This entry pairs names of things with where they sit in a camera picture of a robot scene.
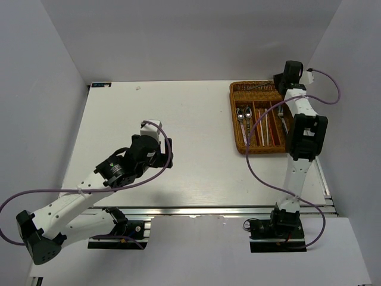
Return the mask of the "dark handled fork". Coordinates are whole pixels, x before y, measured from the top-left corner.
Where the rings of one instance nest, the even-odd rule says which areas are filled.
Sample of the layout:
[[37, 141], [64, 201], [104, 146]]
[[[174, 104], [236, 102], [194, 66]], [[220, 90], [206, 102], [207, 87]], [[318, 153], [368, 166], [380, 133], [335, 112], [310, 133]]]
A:
[[278, 116], [278, 118], [280, 119], [280, 121], [282, 123], [282, 127], [283, 127], [285, 135], [287, 135], [288, 134], [288, 127], [287, 127], [287, 123], [286, 123], [286, 120], [285, 120], [285, 114], [284, 114], [283, 106], [282, 105], [279, 105], [277, 107], [277, 116]]

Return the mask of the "white chopstick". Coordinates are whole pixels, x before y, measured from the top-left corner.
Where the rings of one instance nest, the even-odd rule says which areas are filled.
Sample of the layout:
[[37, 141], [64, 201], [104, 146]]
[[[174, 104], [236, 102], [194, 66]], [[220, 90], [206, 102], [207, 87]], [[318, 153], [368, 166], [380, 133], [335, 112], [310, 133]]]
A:
[[[260, 110], [258, 110], [258, 117], [261, 118], [261, 113]], [[260, 131], [261, 131], [261, 140], [262, 140], [262, 145], [266, 146], [266, 139], [265, 139], [265, 134], [264, 134], [264, 129], [263, 129], [263, 120], [260, 120]]]
[[268, 109], [265, 109], [265, 111], [267, 112], [267, 114], [266, 114], [267, 141], [268, 141], [269, 146], [273, 146], [274, 145], [274, 139], [273, 139], [273, 133], [272, 133], [271, 125], [270, 125], [270, 118], [268, 115]]

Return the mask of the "orange chopstick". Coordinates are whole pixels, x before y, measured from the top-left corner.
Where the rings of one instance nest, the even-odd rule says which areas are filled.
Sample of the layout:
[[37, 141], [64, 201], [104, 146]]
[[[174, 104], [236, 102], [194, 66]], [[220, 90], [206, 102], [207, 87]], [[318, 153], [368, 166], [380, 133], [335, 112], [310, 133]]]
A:
[[258, 130], [259, 142], [260, 142], [260, 145], [263, 147], [264, 146], [263, 131], [262, 131], [261, 122], [260, 122], [261, 114], [260, 114], [259, 109], [257, 109], [257, 108], [255, 109], [255, 115], [256, 115], [256, 120], [257, 120], [257, 130]]
[[274, 120], [273, 120], [273, 115], [272, 115], [272, 112], [270, 111], [269, 112], [269, 118], [270, 118], [270, 125], [271, 125], [271, 129], [272, 129], [272, 133], [273, 133], [273, 139], [274, 139], [274, 145], [273, 146], [277, 146], [278, 145], [278, 139], [277, 139], [277, 133], [276, 133], [276, 127], [274, 125]]

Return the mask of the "dark handled spoon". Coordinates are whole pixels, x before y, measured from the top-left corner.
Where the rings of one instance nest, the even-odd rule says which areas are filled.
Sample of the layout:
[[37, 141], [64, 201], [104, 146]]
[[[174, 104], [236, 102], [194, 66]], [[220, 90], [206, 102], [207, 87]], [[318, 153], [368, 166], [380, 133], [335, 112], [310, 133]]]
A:
[[249, 144], [250, 133], [251, 133], [252, 109], [250, 108], [250, 106], [247, 106], [245, 107], [243, 112], [244, 112], [244, 118], [245, 118], [245, 124], [246, 124], [246, 139], [247, 139], [247, 144]]

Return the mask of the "pink handled spoon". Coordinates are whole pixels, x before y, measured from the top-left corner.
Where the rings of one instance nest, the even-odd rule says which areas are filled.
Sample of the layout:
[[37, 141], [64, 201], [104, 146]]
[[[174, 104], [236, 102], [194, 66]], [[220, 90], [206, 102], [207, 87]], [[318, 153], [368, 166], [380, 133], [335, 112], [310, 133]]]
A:
[[247, 145], [246, 130], [245, 130], [245, 127], [243, 124], [243, 120], [245, 119], [245, 116], [244, 116], [243, 110], [241, 108], [236, 109], [236, 117], [237, 117], [237, 120], [238, 120], [240, 127], [241, 127], [243, 142], [245, 145]]

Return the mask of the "dark handled knife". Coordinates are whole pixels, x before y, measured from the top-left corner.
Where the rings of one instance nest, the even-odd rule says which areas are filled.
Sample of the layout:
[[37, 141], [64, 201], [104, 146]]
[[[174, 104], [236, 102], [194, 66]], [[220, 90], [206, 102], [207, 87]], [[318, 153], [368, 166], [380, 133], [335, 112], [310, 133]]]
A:
[[258, 89], [258, 88], [262, 88], [263, 86], [267, 86], [267, 85], [273, 85], [274, 84], [274, 81], [273, 80], [268, 80], [262, 84], [259, 84], [259, 85], [255, 85], [253, 87], [250, 87], [248, 88], [247, 90], [248, 91], [251, 91], [251, 90], [254, 90], [254, 89]]

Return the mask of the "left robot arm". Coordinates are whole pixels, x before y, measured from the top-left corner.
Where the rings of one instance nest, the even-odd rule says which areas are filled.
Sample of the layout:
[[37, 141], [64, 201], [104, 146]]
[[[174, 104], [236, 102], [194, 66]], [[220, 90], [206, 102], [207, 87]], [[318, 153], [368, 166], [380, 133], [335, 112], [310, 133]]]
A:
[[120, 148], [98, 164], [77, 186], [49, 205], [16, 216], [18, 230], [35, 265], [49, 262], [66, 246], [92, 237], [123, 239], [132, 232], [118, 207], [106, 207], [88, 219], [80, 218], [98, 201], [134, 183], [150, 168], [171, 168], [172, 140], [161, 152], [158, 136], [134, 135], [129, 147]]

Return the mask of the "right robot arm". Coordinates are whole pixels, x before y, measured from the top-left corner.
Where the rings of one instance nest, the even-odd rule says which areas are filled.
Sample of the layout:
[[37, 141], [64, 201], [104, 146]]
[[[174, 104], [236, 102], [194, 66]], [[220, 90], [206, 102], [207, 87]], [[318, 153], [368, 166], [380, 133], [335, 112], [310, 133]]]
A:
[[303, 68], [301, 62], [288, 60], [283, 72], [273, 76], [275, 87], [293, 117], [285, 143], [288, 165], [283, 189], [287, 192], [278, 199], [268, 223], [270, 233], [278, 238], [298, 228], [299, 198], [307, 172], [321, 153], [328, 124], [327, 117], [318, 115], [307, 98], [305, 84], [300, 82]]

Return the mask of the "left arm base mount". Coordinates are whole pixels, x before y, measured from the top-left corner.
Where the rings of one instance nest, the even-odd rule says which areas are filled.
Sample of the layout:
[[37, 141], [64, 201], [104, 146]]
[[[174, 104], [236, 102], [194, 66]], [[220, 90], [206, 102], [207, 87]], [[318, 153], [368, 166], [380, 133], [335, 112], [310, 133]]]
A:
[[129, 219], [117, 207], [103, 208], [111, 215], [114, 226], [108, 234], [96, 235], [89, 239], [88, 249], [102, 250], [144, 250], [148, 243], [145, 232], [147, 221]]

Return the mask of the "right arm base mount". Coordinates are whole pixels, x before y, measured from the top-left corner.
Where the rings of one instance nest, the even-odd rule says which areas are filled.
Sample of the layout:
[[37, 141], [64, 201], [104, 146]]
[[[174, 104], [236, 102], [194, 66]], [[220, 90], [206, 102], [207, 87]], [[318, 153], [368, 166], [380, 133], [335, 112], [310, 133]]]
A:
[[276, 230], [270, 219], [250, 218], [243, 229], [249, 232], [251, 253], [303, 253], [307, 251], [301, 221], [293, 230]]

